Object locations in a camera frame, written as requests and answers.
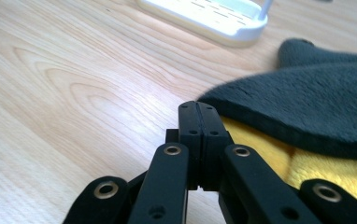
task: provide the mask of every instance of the yellow cloth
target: yellow cloth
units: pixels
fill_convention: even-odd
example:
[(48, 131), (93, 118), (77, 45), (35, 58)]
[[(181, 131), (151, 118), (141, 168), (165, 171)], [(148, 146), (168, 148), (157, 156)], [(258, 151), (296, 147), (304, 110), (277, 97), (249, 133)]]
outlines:
[(232, 119), (222, 117), (236, 144), (257, 150), (287, 184), (299, 188), (304, 180), (333, 182), (357, 199), (357, 161), (327, 157), (295, 148)]

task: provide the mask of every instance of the dark gray fabric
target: dark gray fabric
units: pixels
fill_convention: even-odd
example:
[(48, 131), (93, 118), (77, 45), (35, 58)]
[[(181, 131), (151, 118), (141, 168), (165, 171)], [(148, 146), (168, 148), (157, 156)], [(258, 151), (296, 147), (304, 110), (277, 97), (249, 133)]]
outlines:
[(357, 55), (285, 41), (280, 69), (218, 86), (198, 101), (283, 142), (357, 160)]

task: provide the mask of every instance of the white soap dish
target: white soap dish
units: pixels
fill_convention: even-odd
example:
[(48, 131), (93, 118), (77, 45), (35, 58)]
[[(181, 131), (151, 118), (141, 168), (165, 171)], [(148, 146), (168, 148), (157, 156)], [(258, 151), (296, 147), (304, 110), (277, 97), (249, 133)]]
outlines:
[(255, 42), (265, 28), (272, 0), (136, 0), (145, 10), (231, 47)]

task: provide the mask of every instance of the light wood surface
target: light wood surface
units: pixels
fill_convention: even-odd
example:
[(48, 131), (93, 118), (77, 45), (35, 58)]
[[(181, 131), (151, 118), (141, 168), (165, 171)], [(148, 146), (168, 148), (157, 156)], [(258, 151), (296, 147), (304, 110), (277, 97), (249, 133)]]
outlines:
[[(135, 0), (0, 1), (0, 223), (61, 223), (94, 179), (141, 174), (178, 105), (275, 69), (290, 37), (357, 52), (357, 1), (276, 0), (246, 49)], [(224, 223), (217, 194), (190, 192), (187, 223)]]

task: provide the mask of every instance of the wooden table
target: wooden table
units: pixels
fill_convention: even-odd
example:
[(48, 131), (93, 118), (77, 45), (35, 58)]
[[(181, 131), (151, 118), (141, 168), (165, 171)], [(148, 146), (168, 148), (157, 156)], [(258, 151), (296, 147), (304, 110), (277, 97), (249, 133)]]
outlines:
[[(290, 37), (357, 52), (357, 1), (276, 0), (246, 49), (134, 0), (0, 1), (0, 223), (61, 223), (92, 180), (141, 174), (178, 105), (275, 69)], [(187, 223), (224, 223), (217, 198), (191, 191)]]

